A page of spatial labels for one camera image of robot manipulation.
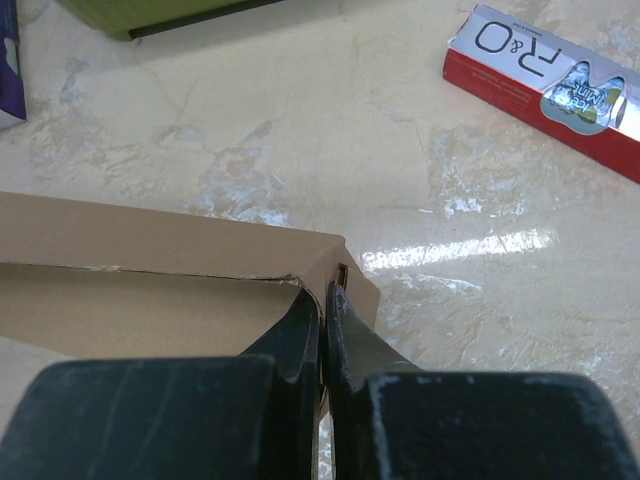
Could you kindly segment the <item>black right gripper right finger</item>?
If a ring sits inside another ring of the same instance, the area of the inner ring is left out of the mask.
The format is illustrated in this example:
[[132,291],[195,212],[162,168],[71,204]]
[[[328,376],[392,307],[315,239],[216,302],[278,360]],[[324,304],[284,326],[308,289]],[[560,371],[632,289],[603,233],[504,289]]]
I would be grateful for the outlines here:
[[327,297],[324,374],[338,479],[635,479],[602,390],[553,372],[417,367]]

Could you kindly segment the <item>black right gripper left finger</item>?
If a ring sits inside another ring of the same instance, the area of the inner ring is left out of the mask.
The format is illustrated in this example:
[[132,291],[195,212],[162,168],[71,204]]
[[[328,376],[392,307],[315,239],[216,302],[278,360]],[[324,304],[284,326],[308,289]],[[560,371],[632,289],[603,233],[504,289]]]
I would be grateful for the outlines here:
[[67,361],[29,385],[5,479],[313,479],[321,403],[311,296],[231,357]]

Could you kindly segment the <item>brown cardboard box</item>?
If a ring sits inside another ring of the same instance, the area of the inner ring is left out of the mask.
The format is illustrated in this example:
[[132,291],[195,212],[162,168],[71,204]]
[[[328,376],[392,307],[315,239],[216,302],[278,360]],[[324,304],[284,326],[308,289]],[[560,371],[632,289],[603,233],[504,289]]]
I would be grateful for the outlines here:
[[3,193],[1,418],[55,362],[236,355],[338,281],[373,325],[379,289],[341,236]]

